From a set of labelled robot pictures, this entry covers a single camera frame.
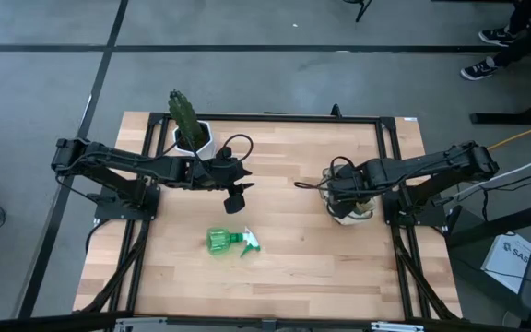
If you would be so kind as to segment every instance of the sneaker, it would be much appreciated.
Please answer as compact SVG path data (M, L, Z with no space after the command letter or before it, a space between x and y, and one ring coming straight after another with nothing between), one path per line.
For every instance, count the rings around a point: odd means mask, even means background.
M495 66L493 59L488 57L476 65L462 69L460 75L467 80L480 80L493 75L497 69L499 68Z
M478 37L486 43L501 47L509 47L509 45L517 39L517 35L512 35L507 32L506 28L483 30L478 33Z

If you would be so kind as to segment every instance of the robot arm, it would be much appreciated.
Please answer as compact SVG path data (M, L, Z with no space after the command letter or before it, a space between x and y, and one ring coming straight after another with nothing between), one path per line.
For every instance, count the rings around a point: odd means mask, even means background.
M408 160L386 158L368 160L357 167L336 166L324 178L326 200L334 217L343 219L358 205L392 192L393 187L404 185L407 179L431 175L422 184L399 191L400 210L412 213L441 191L464 181L488 180L498 170L487 149L471 141Z
M127 180L110 169L148 176L158 184L189 190L227 190L228 213L244 206L242 192L253 184L235 184L245 175L242 163L231 156L230 148L218 152L216 158L199 160L195 157L157 156L149 158L85 139L59 139L52 168L57 176L83 175L115 193L120 205L145 208L148 195L146 182L139 178ZM101 203L107 196L88 195Z

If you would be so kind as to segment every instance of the spray bottle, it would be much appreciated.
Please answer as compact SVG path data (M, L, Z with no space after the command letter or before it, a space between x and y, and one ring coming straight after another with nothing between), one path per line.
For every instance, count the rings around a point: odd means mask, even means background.
M241 257L250 250L260 251L261 247L255 235L245 227L243 233L229 233L225 228L211 228L206 233L206 247L212 255L222 254L229 250L231 243L247 242L247 246L241 253Z

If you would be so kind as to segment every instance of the concrete floor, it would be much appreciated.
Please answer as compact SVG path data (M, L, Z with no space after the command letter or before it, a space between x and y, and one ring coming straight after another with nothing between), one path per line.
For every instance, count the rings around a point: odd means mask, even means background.
M118 4L0 0L0 43L105 44ZM505 4L383 0L373 2L356 25L358 8L340 0L131 0L118 44L475 45L478 30L505 25L512 10ZM338 103L345 115L418 117L428 152L469 139L489 145L527 127L472 125L468 114L531 105L531 57L479 82L458 76L461 67L483 57L115 53L88 137L113 144L123 111L165 111L167 92L180 89L202 113L328 114ZM100 59L100 53L0 53L0 202L8 211L0 230L0 319L15 314L53 201L53 144L76 132ZM493 157L503 171L531 161L531 136ZM97 190L86 181L76 187ZM464 202L476 214L480 205L479 196ZM531 187L497 193L490 217L529 207ZM36 315L70 312L93 210L82 198L69 198ZM521 233L531 239L531 229ZM457 286L466 318L501 323L504 308L463 280Z

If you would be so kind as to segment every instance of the wooden tabletop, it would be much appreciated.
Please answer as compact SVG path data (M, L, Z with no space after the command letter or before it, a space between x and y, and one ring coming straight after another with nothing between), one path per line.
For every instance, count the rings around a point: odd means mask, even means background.
M140 153L147 120L148 113L124 113L116 147ZM423 155L417 121L395 120L403 158ZM322 169L339 155L355 163L378 158L374 126L210 124L218 146L238 133L253 139L254 151L243 165L254 175L242 181L257 185L245 192L246 207L234 215L225 213L226 192L162 187L158 216L149 231L136 314L402 319L395 253L381 200L376 198L378 208L372 219L341 226L325 211L318 191L293 186L295 181L318 183ZM172 143L173 126L170 122L166 147ZM151 151L156 150L159 130L155 134ZM239 139L230 147L242 156L249 144ZM112 221L92 237L75 309L89 304L114 272L124 225L124 221ZM249 227L261 252L240 258L243 244L238 243L224 255L210 255L206 233L217 226L238 232ZM427 280L450 310L460 315L443 237L431 228L417 227L416 231ZM127 275L123 294L129 284ZM414 312L419 314L413 285L409 277ZM124 307L122 296L119 308Z

